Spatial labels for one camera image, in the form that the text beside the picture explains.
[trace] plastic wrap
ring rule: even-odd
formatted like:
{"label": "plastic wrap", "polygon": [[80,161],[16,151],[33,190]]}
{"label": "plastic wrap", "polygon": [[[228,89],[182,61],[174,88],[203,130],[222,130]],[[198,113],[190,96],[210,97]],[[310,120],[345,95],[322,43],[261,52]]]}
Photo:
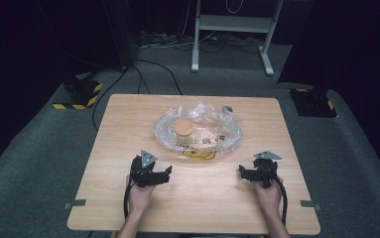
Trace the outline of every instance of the plastic wrap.
{"label": "plastic wrap", "polygon": [[188,157],[212,159],[233,151],[242,131],[231,107],[195,102],[170,108],[155,126],[157,140],[166,148]]}

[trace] wire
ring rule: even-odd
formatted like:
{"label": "wire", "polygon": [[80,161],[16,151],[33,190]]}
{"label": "wire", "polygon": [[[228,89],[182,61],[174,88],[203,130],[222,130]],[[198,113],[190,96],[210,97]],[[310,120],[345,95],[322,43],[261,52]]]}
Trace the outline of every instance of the wire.
{"label": "wire", "polygon": [[[199,40],[198,42],[203,42],[205,40],[207,40],[208,38],[210,38],[213,34],[215,33],[212,32],[210,35],[208,35],[207,37],[203,38],[202,40]],[[173,41],[173,42],[170,42],[170,43],[166,43],[166,44],[151,44],[151,45],[144,45],[144,46],[141,46],[139,47],[138,49],[146,49],[146,48],[174,48],[174,47],[179,47],[179,46],[185,46],[185,45],[193,45],[193,42],[189,42],[189,43],[181,43],[181,44],[176,44],[174,45],[174,43],[177,43],[178,41]]]}
{"label": "wire", "polygon": [[184,29],[183,29],[183,32],[181,33],[180,38],[184,35],[184,32],[186,31],[186,28],[187,28],[187,22],[188,22],[188,20],[189,20],[189,14],[190,14],[190,0],[189,0],[189,6],[187,7],[186,22],[185,22],[185,24],[184,24]]}
{"label": "wire", "polygon": [[229,0],[226,0],[226,9],[227,9],[227,11],[229,12],[229,13],[231,13],[231,14],[236,14],[236,13],[238,13],[239,12],[239,10],[241,10],[241,7],[242,7],[242,4],[243,4],[243,0],[241,0],[241,4],[239,5],[239,8],[236,10],[236,11],[232,11],[232,10],[230,10],[230,8],[229,8],[229,6],[228,6],[228,4],[227,4],[227,2],[228,2]]}
{"label": "wire", "polygon": [[279,185],[280,191],[282,192],[283,197],[283,212],[282,212],[282,222],[286,226],[286,215],[288,213],[288,196],[286,195],[286,189],[283,186],[279,178],[275,177],[274,181]]}
{"label": "wire", "polygon": [[88,64],[88,65],[90,65],[90,66],[93,66],[93,67],[96,67],[96,68],[100,68],[100,69],[104,69],[104,70],[109,70],[109,69],[110,69],[110,68],[106,68],[106,67],[103,67],[103,66],[100,66],[100,65],[94,64],[94,63],[92,63],[92,62],[86,61],[86,60],[84,60],[84,59],[78,58],[78,57],[76,57],[75,55],[73,55],[72,53],[70,53],[69,51],[67,51],[67,50],[62,46],[62,44],[61,44],[61,42],[60,42],[60,39],[59,39],[59,37],[57,36],[57,33],[56,33],[56,31],[54,30],[53,25],[51,24],[50,19],[48,18],[47,14],[45,14],[45,11],[44,11],[44,8],[42,7],[41,1],[36,0],[36,2],[37,2],[38,5],[39,5],[39,8],[40,8],[40,10],[41,10],[41,13],[42,13],[42,15],[44,16],[45,21],[46,21],[46,23],[48,24],[48,27],[50,28],[51,32],[53,33],[53,36],[54,36],[54,38],[56,39],[57,45],[58,45],[58,47],[59,47],[60,50],[62,50],[62,51],[63,51],[66,55],[68,55],[69,57],[71,57],[71,58],[73,58],[73,59],[75,59],[75,60],[78,60],[78,61],[84,62],[84,63],[86,63],[86,64]]}
{"label": "wire", "polygon": [[143,77],[143,74],[141,74],[141,71],[136,66],[133,66],[133,68],[136,69],[136,71],[140,74],[140,82],[138,84],[137,93],[140,94],[141,82],[143,81],[144,85],[146,86],[147,92],[149,94],[152,94],[149,90],[149,87],[147,86],[146,79]]}
{"label": "wire", "polygon": [[223,37],[221,37],[221,35],[218,35],[218,37],[220,37],[223,41],[213,40],[214,44],[212,44],[212,45],[220,45],[220,44],[222,44],[221,47],[218,50],[207,51],[206,49],[203,49],[202,47],[199,47],[199,49],[202,50],[203,52],[206,52],[206,53],[209,53],[209,54],[214,54],[214,53],[220,52],[221,50],[223,50],[224,48],[226,48],[227,41],[224,40]]}
{"label": "wire", "polygon": [[87,238],[90,238],[91,235],[93,235],[93,233],[94,233],[94,231],[90,231],[90,232],[88,233],[88,235],[87,235]]}
{"label": "wire", "polygon": [[116,81],[114,81],[114,83],[112,83],[103,93],[102,93],[102,95],[100,95],[99,96],[99,99],[96,101],[96,103],[94,104],[94,108],[93,108],[93,112],[92,112],[92,114],[91,114],[91,121],[92,121],[92,123],[93,123],[93,127],[94,127],[94,129],[96,129],[96,131],[99,131],[99,128],[97,128],[97,126],[96,126],[96,123],[94,122],[94,113],[95,113],[95,111],[96,111],[96,107],[97,107],[97,105],[99,104],[99,102],[100,102],[100,99],[102,99],[102,97],[106,94],[106,92],[107,91],[109,91],[109,89],[111,89],[111,87],[113,86],[113,85],[115,85],[119,80],[121,80],[121,78],[125,75],[125,73],[128,71],[128,67],[127,68],[125,68],[125,70],[122,72],[122,74],[116,79]]}
{"label": "wire", "polygon": [[124,207],[124,217],[125,218],[127,218],[127,216],[128,216],[128,199],[130,198],[131,188],[133,187],[133,185],[136,184],[135,182],[133,184],[131,184],[131,181],[133,180],[133,178],[132,178],[132,169],[133,169],[133,167],[135,165],[134,163],[135,163],[135,159],[131,163],[130,174],[128,175],[128,184],[127,184],[127,187],[125,188],[124,201],[122,203],[123,207]]}
{"label": "wire", "polygon": [[171,74],[171,76],[174,78],[175,87],[177,88],[178,92],[180,93],[180,95],[183,95],[183,93],[181,92],[181,89],[180,89],[180,87],[178,86],[178,82],[177,82],[177,79],[175,78],[175,75],[174,75],[174,73],[173,73],[173,72],[171,72],[171,70],[170,70],[170,69],[168,69],[167,67],[165,67],[165,66],[163,66],[163,65],[161,65],[161,64],[159,64],[159,63],[157,63],[157,62],[148,61],[148,60],[143,60],[143,59],[137,59],[137,60],[138,60],[138,61],[143,61],[143,62],[152,63],[152,64],[158,65],[158,66],[160,66],[160,67],[162,67],[162,68],[166,69],[166,70],[167,70],[167,71],[168,71],[168,72]]}
{"label": "wire", "polygon": [[188,51],[191,51],[193,47],[189,47],[187,49],[179,49],[178,47],[174,47],[175,50],[177,51],[181,51],[181,52],[188,52]]}

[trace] wooden table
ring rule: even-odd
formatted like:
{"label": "wooden table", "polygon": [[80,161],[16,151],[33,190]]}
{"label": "wooden table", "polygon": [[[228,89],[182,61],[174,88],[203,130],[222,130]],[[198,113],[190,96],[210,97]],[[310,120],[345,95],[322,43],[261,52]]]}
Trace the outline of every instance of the wooden table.
{"label": "wooden table", "polygon": [[[243,137],[233,152],[210,161],[191,159],[164,148],[155,123],[171,107],[188,102],[229,105],[241,119]],[[240,178],[238,166],[254,169],[254,154],[281,157],[291,234],[318,234],[311,200],[279,102],[274,98],[112,95],[94,142],[68,227],[72,230],[119,230],[124,222],[123,197],[132,160],[146,150],[159,159],[155,172],[173,166],[169,183],[158,185],[139,227],[148,232],[263,234],[267,226],[252,183]]]}

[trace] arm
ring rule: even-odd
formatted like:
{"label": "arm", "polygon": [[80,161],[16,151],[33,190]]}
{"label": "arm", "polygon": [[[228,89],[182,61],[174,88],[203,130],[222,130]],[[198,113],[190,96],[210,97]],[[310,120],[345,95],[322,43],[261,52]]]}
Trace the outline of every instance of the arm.
{"label": "arm", "polygon": [[279,204],[282,199],[279,185],[272,181],[270,187],[264,188],[259,181],[253,181],[253,183],[257,191],[258,203],[266,217],[270,235],[273,238],[291,237],[279,214]]}
{"label": "arm", "polygon": [[150,204],[150,196],[155,186],[140,187],[133,185],[129,198],[129,213],[117,238],[134,238],[140,220]]}

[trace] black cable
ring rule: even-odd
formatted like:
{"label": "black cable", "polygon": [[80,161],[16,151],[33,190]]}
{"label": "black cable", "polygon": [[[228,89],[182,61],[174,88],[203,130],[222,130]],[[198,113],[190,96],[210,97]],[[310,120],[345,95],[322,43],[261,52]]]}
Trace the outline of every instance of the black cable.
{"label": "black cable", "polygon": [[192,47],[190,48],[187,48],[187,49],[179,49],[178,47],[174,47],[175,50],[177,51],[181,51],[181,52],[188,52],[188,51],[192,51]]}
{"label": "black cable", "polygon": [[52,32],[52,34],[53,34],[55,40],[57,41],[57,45],[58,45],[58,47],[60,48],[60,50],[62,50],[62,51],[63,51],[66,55],[68,55],[69,57],[71,57],[71,58],[73,58],[73,59],[75,59],[75,60],[78,60],[78,61],[80,61],[80,62],[84,62],[84,63],[86,63],[86,64],[88,64],[88,65],[90,65],[90,66],[93,66],[93,67],[96,67],[96,68],[100,68],[100,69],[104,69],[104,70],[109,70],[109,69],[110,69],[110,68],[106,68],[106,67],[103,67],[103,66],[100,66],[100,65],[94,64],[94,63],[92,63],[92,62],[86,61],[86,60],[84,60],[84,59],[80,59],[80,58],[76,57],[75,55],[73,55],[72,53],[70,53],[69,51],[67,51],[67,50],[63,47],[63,45],[61,44],[60,39],[59,39],[59,37],[57,36],[57,33],[56,33],[56,31],[54,30],[53,25],[51,24],[50,19],[48,18],[47,14],[45,13],[45,10],[44,10],[44,8],[43,8],[43,6],[42,6],[42,4],[41,4],[41,1],[40,1],[40,0],[36,0],[36,1],[37,1],[37,3],[38,3],[38,6],[39,6],[39,8],[40,8],[40,10],[41,10],[42,15],[43,15],[44,18],[45,18],[45,21],[46,21],[47,24],[48,24],[48,27],[50,28],[50,30],[51,30],[51,32]]}
{"label": "black cable", "polygon": [[165,67],[165,66],[163,66],[163,65],[161,65],[161,64],[159,64],[159,63],[157,63],[157,62],[153,62],[153,61],[148,61],[148,60],[143,60],[143,59],[137,59],[138,61],[143,61],[143,62],[148,62],[148,63],[152,63],[152,64],[155,64],[155,65],[158,65],[158,66],[160,66],[160,67],[162,67],[162,68],[164,68],[164,69],[166,69],[171,75],[172,75],[172,77],[174,78],[174,83],[175,83],[175,86],[176,86],[176,88],[177,88],[177,90],[180,92],[180,95],[183,95],[183,93],[181,92],[181,89],[180,89],[180,87],[178,86],[178,82],[177,82],[177,79],[175,78],[175,75],[174,75],[174,73],[173,72],[171,72],[171,70],[170,69],[168,69],[167,67]]}
{"label": "black cable", "polygon": [[[226,42],[229,47],[248,47],[248,46],[250,46],[252,44],[262,43],[263,42],[261,40],[254,41],[254,39],[252,38],[249,43],[246,43],[246,42],[244,42],[244,40],[242,40],[240,38],[237,38],[235,36],[232,36],[233,39],[226,39],[222,35],[217,35],[217,36],[220,37],[222,40],[219,40],[219,39],[209,39],[209,41],[207,41],[207,43],[209,43],[209,42]],[[242,40],[242,43],[244,43],[244,45],[234,44],[234,43],[240,42],[239,40]]]}
{"label": "black cable", "polygon": [[286,189],[283,186],[279,178],[274,177],[274,181],[279,185],[280,191],[282,192],[283,197],[283,212],[282,212],[282,222],[286,226],[286,215],[288,213],[288,196],[286,195]]}
{"label": "black cable", "polygon": [[87,238],[90,238],[91,235],[93,235],[93,233],[94,233],[94,231],[90,231],[90,232],[88,233],[88,235],[87,235]]}
{"label": "black cable", "polygon": [[143,81],[144,85],[146,86],[147,92],[149,94],[152,94],[149,90],[149,87],[147,86],[146,79],[143,77],[143,74],[141,73],[141,71],[136,66],[133,66],[133,68],[136,69],[136,71],[140,74],[140,82],[138,84],[137,93],[140,94],[141,82]]}
{"label": "black cable", "polygon": [[93,123],[93,126],[94,126],[94,129],[96,129],[96,131],[99,131],[99,128],[97,128],[96,126],[96,123],[94,122],[94,112],[96,111],[96,107],[97,105],[99,104],[100,102],[100,99],[102,99],[102,97],[106,94],[107,91],[109,91],[109,89],[115,85],[124,75],[125,73],[128,71],[128,67],[125,68],[125,70],[122,72],[122,74],[116,79],[116,81],[114,83],[112,83],[103,93],[102,95],[99,96],[99,99],[96,101],[96,103],[94,104],[94,108],[93,108],[93,112],[91,114],[91,121]]}
{"label": "black cable", "polygon": [[130,176],[128,177],[128,184],[127,184],[127,188],[125,188],[125,193],[124,193],[124,203],[123,203],[123,206],[124,206],[124,217],[127,218],[128,216],[128,199],[130,197],[130,191],[131,191],[131,188],[133,187],[134,184],[131,184],[131,173],[130,173]]}
{"label": "black cable", "polygon": [[218,52],[222,51],[222,50],[225,49],[226,46],[227,46],[227,42],[226,42],[226,41],[218,42],[218,44],[215,44],[215,45],[219,45],[219,44],[223,44],[223,45],[222,45],[218,50],[216,50],[216,51],[212,51],[212,52],[210,52],[210,51],[207,51],[207,50],[203,49],[201,46],[199,46],[199,49],[200,49],[201,51],[205,52],[205,53],[214,54],[214,53],[218,53]]}

